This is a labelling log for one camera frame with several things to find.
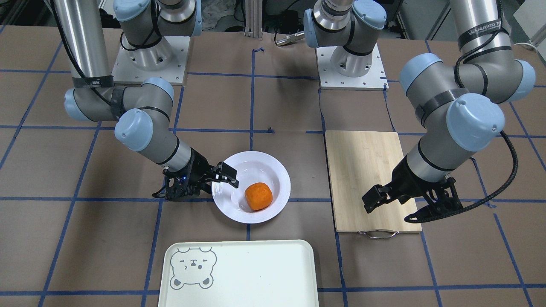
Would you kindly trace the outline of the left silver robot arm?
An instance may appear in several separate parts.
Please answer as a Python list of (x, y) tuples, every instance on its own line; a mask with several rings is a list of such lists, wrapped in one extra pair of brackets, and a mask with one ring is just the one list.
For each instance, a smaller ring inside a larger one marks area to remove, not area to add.
[[(400, 84), (427, 132), (394, 167), (390, 183), (374, 185), (363, 195), (363, 207), (369, 214), (383, 204), (423, 197), (427, 206), (404, 221), (424, 223), (451, 217), (495, 198), (517, 173), (517, 154), (503, 130), (505, 117), (499, 105), (531, 92), (534, 68), (514, 57), (500, 0), (449, 3), (462, 56), (450, 67), (437, 55), (425, 53), (402, 68)], [(385, 23), (384, 8), (373, 0), (318, 0), (303, 17), (307, 45), (337, 47), (336, 70), (349, 77), (364, 74)], [(464, 207), (450, 173), (497, 135), (511, 152), (509, 178), (490, 195)]]

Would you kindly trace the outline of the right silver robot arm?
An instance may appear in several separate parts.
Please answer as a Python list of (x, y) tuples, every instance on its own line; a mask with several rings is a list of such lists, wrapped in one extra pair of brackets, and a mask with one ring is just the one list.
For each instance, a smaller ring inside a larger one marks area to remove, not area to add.
[[(109, 71), (101, 14), (95, 0), (51, 0), (62, 44), (72, 64), (74, 87), (66, 92), (67, 114), (78, 121), (116, 121), (114, 134), (129, 149), (163, 168), (154, 198), (180, 201), (210, 194), (210, 182), (238, 188), (237, 172), (224, 162), (212, 166), (169, 130), (174, 89), (164, 78), (139, 87), (117, 86)], [(116, 0), (121, 48), (142, 70), (164, 68), (174, 56), (168, 36), (201, 33), (199, 0)]]

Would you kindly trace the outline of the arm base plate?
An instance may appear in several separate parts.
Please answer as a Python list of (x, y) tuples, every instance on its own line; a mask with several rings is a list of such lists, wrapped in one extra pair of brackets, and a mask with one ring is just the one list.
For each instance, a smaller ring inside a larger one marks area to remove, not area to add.
[(184, 85), (191, 40), (168, 36), (146, 49), (128, 51), (121, 47), (112, 71), (115, 83), (137, 84), (161, 77), (172, 85)]
[(343, 47), (327, 46), (315, 49), (320, 88), (325, 90), (382, 91), (389, 88), (380, 51), (358, 57)]

